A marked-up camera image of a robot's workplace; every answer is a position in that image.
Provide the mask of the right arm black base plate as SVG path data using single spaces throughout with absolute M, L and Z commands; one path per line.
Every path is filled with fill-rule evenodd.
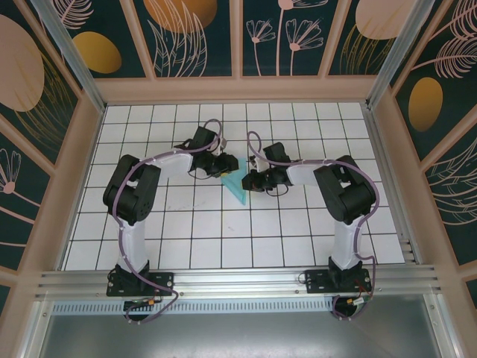
M 359 293 L 372 289 L 369 271 L 365 268 L 350 274 L 331 274 L 327 269 L 306 270 L 305 285 L 309 294 Z

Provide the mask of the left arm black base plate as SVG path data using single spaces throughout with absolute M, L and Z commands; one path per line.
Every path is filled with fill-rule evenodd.
M 156 286 L 167 289 L 172 289 L 174 286 L 174 275 L 169 272 L 149 272 L 147 279 Z M 107 297 L 151 297 L 154 295 L 172 296 L 172 293 L 151 286 L 130 272 L 122 274 L 113 272 L 108 275 Z

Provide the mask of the teal cloth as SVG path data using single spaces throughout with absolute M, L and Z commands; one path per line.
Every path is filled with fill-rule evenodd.
M 247 161 L 244 158 L 238 159 L 238 169 L 229 173 L 228 176 L 221 178 L 221 183 L 245 205 L 247 203 L 247 194 L 242 186 L 242 179 L 247 175 Z

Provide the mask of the aluminium mounting rail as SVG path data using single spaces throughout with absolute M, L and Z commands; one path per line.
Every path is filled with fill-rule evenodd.
M 174 289 L 184 299 L 305 296 L 303 268 L 180 269 Z M 39 300 L 105 299 L 106 271 L 46 271 L 35 290 Z M 378 265 L 374 295 L 437 294 L 433 266 Z

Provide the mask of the grey metal sheet plate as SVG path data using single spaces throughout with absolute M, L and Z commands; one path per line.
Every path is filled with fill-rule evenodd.
M 52 316 L 28 358 L 456 358 L 421 312 L 343 322 L 329 313 Z

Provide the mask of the aluminium frame post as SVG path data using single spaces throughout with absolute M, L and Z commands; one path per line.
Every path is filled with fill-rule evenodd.
M 104 112 L 105 102 L 95 85 L 69 30 L 80 30 L 94 13 L 92 0 L 28 0 L 50 33 L 63 59 L 70 65 L 96 110 Z
M 435 2 L 440 4 L 442 1 L 443 0 L 415 1 L 365 99 L 367 110 L 372 111 L 379 103 L 392 77 L 397 72 L 400 64 L 404 61 L 409 49 L 418 37 L 420 29 L 429 18 Z

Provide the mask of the aluminium side rail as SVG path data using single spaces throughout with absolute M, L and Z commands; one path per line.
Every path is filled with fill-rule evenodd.
M 423 263 L 422 255 L 415 240 L 414 231 L 408 217 L 403 201 L 397 176 L 392 166 L 391 157 L 385 145 L 383 136 L 377 125 L 373 111 L 366 104 L 361 104 L 364 121 L 370 136 L 372 148 L 375 152 L 379 173 L 394 220 L 399 243 L 407 263 L 420 265 Z

